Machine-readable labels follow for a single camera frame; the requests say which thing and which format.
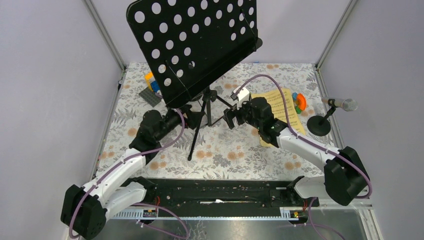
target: flower pattern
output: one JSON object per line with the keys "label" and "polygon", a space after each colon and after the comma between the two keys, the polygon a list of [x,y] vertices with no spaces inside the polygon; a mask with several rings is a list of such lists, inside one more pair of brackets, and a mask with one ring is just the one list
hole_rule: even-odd
{"label": "flower pattern", "polygon": [[[138,95],[147,87],[144,76],[149,72],[147,63],[129,65],[105,146],[99,156],[96,176],[121,157],[134,139],[143,114],[153,109]],[[308,118],[325,113],[311,64],[240,63],[211,84],[210,88],[217,90],[227,102],[233,103],[230,98],[232,90],[257,74],[268,74],[281,87],[302,93],[306,97],[307,108],[299,115],[299,119],[306,134],[333,146],[330,135],[318,137],[312,135],[306,127]],[[247,88],[251,93],[264,93],[276,87],[268,79],[259,78],[248,84]],[[200,111],[199,103],[191,104],[193,111]],[[221,117],[226,108],[219,101],[213,102],[212,121]],[[154,109],[162,114],[166,113],[163,102]],[[203,126],[207,121],[206,117],[202,121]],[[180,130],[181,127],[178,126],[165,136],[161,141],[162,145],[172,141]],[[159,152],[147,167],[139,169],[133,177],[290,181],[302,175],[312,177],[323,174],[316,166],[288,150],[261,146],[258,131],[250,125],[243,124],[230,130],[223,120],[213,127],[205,126],[200,129],[193,158],[187,161],[193,135],[194,130],[185,129],[173,146]]]}

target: yellow sheet of paper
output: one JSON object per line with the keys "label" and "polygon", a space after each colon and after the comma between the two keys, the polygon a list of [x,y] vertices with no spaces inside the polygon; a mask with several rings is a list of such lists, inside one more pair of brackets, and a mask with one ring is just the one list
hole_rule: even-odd
{"label": "yellow sheet of paper", "polygon": [[[295,110],[295,103],[293,102],[292,93],[290,92],[290,89],[288,88],[282,88],[282,92],[285,97],[285,103],[287,105],[288,109],[288,119],[290,120],[291,126],[296,129],[299,133],[302,133],[305,135],[305,129],[302,126],[301,121],[299,120],[299,116],[296,113]],[[252,98],[260,98],[263,97],[266,99],[266,101],[271,105],[272,113],[274,114],[274,118],[277,118],[285,123],[287,123],[286,120],[286,112],[284,109],[283,104],[283,98],[281,97],[280,91],[278,89],[265,92],[265,93],[252,93]],[[264,147],[272,147],[273,145],[268,144],[260,139],[260,145]]]}

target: gray wall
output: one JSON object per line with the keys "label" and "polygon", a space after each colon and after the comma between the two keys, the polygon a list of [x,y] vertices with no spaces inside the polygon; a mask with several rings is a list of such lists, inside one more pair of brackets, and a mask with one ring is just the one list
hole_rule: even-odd
{"label": "gray wall", "polygon": [[82,1],[0,1],[0,239],[62,238],[119,76]]}
{"label": "gray wall", "polygon": [[[93,2],[123,60],[127,64],[145,63],[125,14],[135,0]],[[222,2],[237,4],[237,0],[219,3]],[[257,0],[258,30],[263,46],[244,62],[317,62],[348,3],[349,0]]]}
{"label": "gray wall", "polygon": [[322,67],[329,95],[359,102],[335,114],[371,177],[385,240],[424,234],[423,9],[422,0],[359,1]]}

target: microphone head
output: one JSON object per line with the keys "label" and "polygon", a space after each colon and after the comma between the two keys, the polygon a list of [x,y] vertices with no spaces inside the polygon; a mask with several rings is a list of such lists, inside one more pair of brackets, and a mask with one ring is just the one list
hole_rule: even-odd
{"label": "microphone head", "polygon": [[343,101],[341,108],[346,112],[355,111],[358,108],[358,102],[349,98]]}

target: round black base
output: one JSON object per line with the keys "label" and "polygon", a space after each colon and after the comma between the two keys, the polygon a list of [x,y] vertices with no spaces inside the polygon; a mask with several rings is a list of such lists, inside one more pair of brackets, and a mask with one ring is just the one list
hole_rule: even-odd
{"label": "round black base", "polygon": [[309,118],[309,120],[306,123],[307,129],[313,134],[317,136],[325,136],[329,134],[331,130],[330,122],[326,119],[324,122],[320,125],[319,122],[323,120],[323,116],[313,116]]}

